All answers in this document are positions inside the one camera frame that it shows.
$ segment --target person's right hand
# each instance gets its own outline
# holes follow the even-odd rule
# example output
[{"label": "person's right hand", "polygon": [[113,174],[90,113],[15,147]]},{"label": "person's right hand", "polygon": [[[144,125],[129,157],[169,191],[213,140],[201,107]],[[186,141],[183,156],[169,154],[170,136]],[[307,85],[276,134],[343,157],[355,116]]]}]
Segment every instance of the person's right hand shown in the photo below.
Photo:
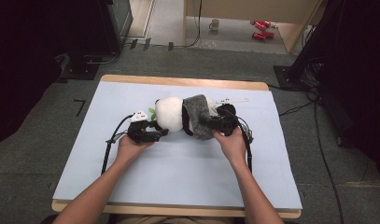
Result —
[{"label": "person's right hand", "polygon": [[231,165],[246,163],[246,145],[239,127],[236,127],[230,136],[224,136],[216,130],[213,131],[213,136],[221,144],[222,152]]}]

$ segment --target wooden table edge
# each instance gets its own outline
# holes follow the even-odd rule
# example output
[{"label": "wooden table edge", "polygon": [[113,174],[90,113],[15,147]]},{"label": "wooden table edge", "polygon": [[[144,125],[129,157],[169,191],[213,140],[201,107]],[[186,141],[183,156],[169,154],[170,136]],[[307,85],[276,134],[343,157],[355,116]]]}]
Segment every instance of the wooden table edge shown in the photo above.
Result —
[{"label": "wooden table edge", "polygon": [[[52,210],[62,212],[71,201],[52,200]],[[108,203],[103,210],[108,214],[131,214],[151,216],[189,216],[189,217],[245,217],[244,209],[240,208],[208,208],[208,207],[166,207],[163,205],[128,205],[123,203]],[[300,209],[278,209],[282,218],[298,218]]]},{"label": "wooden table edge", "polygon": [[142,77],[127,75],[104,75],[100,79],[105,82],[123,82],[151,85],[192,86],[249,91],[268,91],[268,85],[264,82],[215,80],[184,77]]}]

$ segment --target white board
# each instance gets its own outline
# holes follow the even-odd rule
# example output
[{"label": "white board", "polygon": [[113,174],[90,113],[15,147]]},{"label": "white board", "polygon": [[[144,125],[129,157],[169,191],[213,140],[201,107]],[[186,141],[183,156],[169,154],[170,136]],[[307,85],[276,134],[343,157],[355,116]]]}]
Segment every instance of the white board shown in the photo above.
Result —
[{"label": "white board", "polygon": [[[216,101],[231,98],[255,138],[253,175],[276,209],[302,209],[289,165],[273,95],[269,91],[128,84],[101,81],[73,146],[53,199],[73,200],[101,173],[106,140],[120,121],[137,110],[148,113],[168,96],[204,94]],[[129,127],[129,121],[121,131]],[[110,151],[108,165],[118,144]],[[243,207],[234,172],[215,139],[201,141],[180,131],[146,149],[121,178],[110,202]]]}]

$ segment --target gray carpet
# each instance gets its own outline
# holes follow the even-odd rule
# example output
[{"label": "gray carpet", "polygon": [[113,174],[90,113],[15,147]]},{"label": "gray carpet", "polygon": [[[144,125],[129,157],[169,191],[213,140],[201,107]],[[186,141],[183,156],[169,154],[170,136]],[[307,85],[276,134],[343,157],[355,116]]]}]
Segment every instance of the gray carpet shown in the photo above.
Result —
[{"label": "gray carpet", "polygon": [[[277,84],[273,65],[291,65],[294,56],[212,49],[150,47],[124,49],[101,65],[94,81],[54,83],[22,124],[0,143],[0,223],[40,223],[55,214],[51,197],[82,120],[104,74],[262,81]],[[303,92],[271,90],[280,112],[303,105]],[[81,103],[86,104],[77,116]],[[380,223],[380,176],[374,163],[354,148],[336,146],[336,131],[317,107],[320,137],[337,185],[345,223]],[[302,197],[296,223],[340,223],[337,202],[317,145],[314,108],[281,117],[292,172]],[[103,216],[100,223],[106,223]]]}]

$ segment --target gray cloth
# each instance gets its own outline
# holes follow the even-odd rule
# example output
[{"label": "gray cloth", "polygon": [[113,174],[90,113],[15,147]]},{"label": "gray cloth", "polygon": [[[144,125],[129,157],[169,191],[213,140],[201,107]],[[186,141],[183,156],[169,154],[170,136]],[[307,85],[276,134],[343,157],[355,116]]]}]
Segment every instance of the gray cloth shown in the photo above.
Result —
[{"label": "gray cloth", "polygon": [[196,95],[184,99],[183,106],[186,107],[189,113],[193,136],[201,140],[213,138],[212,130],[200,123],[200,120],[210,118],[206,97],[204,95]]}]

